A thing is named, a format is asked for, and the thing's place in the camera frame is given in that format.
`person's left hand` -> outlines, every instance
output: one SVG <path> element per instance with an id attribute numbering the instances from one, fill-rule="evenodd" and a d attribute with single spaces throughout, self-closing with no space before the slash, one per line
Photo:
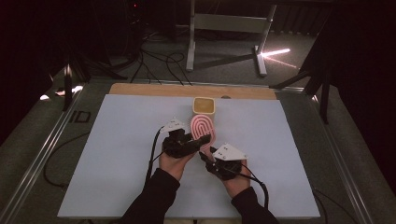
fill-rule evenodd
<path id="1" fill-rule="evenodd" d="M 184 167 L 186 166 L 187 162 L 195 155 L 195 153 L 176 159 L 168 156 L 168 154 L 164 152 L 160 156 L 160 168 L 174 177 L 177 181 L 180 181 L 181 176 L 183 175 Z"/>

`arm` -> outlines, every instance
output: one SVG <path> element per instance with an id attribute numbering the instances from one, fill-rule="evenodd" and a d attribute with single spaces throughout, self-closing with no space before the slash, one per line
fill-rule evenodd
<path id="1" fill-rule="evenodd" d="M 128 208 L 120 223 L 163 224 L 165 213 L 175 201 L 184 167 L 193 155 L 175 159 L 163 153 L 160 168 Z"/>
<path id="2" fill-rule="evenodd" d="M 120 223 L 163 223 L 173 204 L 179 182 L 158 168 L 142 193 L 134 200 Z"/>
<path id="3" fill-rule="evenodd" d="M 243 175 L 250 175 L 247 161 L 242 161 Z M 262 207 L 258 200 L 256 192 L 250 186 L 250 179 L 238 175 L 236 178 L 222 181 L 224 187 L 230 195 L 232 205 L 238 210 L 244 224 L 276 224 L 278 221 L 274 215 L 266 208 Z"/>
<path id="4" fill-rule="evenodd" d="M 257 201 L 256 192 L 249 187 L 231 200 L 233 206 L 242 216 L 244 224 L 277 224 L 278 221 L 274 215 L 262 207 Z"/>

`person's right hand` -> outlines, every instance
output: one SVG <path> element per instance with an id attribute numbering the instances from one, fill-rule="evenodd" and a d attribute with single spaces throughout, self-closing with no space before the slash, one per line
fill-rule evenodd
<path id="1" fill-rule="evenodd" d="M 250 171 L 245 167 L 248 166 L 247 161 L 242 161 L 242 165 L 241 174 L 250 176 Z M 222 183 L 224 184 L 224 187 L 227 189 L 227 192 L 231 198 L 250 187 L 250 179 L 240 175 L 237 175 L 234 179 L 222 181 Z"/>

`light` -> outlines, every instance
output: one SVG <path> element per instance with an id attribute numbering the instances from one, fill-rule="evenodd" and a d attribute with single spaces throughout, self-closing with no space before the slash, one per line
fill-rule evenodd
<path id="1" fill-rule="evenodd" d="M 281 54 L 281 53 L 287 53 L 287 52 L 289 52 L 289 51 L 290 51 L 290 49 L 280 49 L 280 50 L 265 52 L 265 53 L 262 53 L 262 57 L 268 57 L 268 56 L 271 56 L 271 55 L 276 55 L 276 54 Z"/>
<path id="2" fill-rule="evenodd" d="M 40 100 L 48 100 L 48 99 L 49 99 L 48 95 L 40 96 Z"/>
<path id="3" fill-rule="evenodd" d="M 73 88 L 72 92 L 81 91 L 81 90 L 82 90 L 82 86 L 76 86 L 75 88 Z"/>
<path id="4" fill-rule="evenodd" d="M 265 59 L 266 59 L 266 60 L 269 60 L 269 61 L 273 61 L 273 62 L 276 62 L 276 63 L 280 63 L 280 64 L 283 64 L 283 65 L 286 65 L 286 66 L 288 66 L 288 67 L 298 68 L 296 65 L 289 64 L 289 63 L 284 63 L 284 62 L 275 60 L 275 59 L 273 59 L 273 58 L 265 57 Z"/>

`pink object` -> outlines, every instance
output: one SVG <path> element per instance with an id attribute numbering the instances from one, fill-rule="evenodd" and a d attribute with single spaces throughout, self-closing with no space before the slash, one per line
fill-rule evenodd
<path id="1" fill-rule="evenodd" d="M 215 128 L 212 120 L 206 115 L 196 115 L 191 120 L 191 134 L 194 140 L 200 137 L 210 134 L 210 142 L 201 146 L 201 151 L 211 158 L 210 147 L 216 140 Z"/>

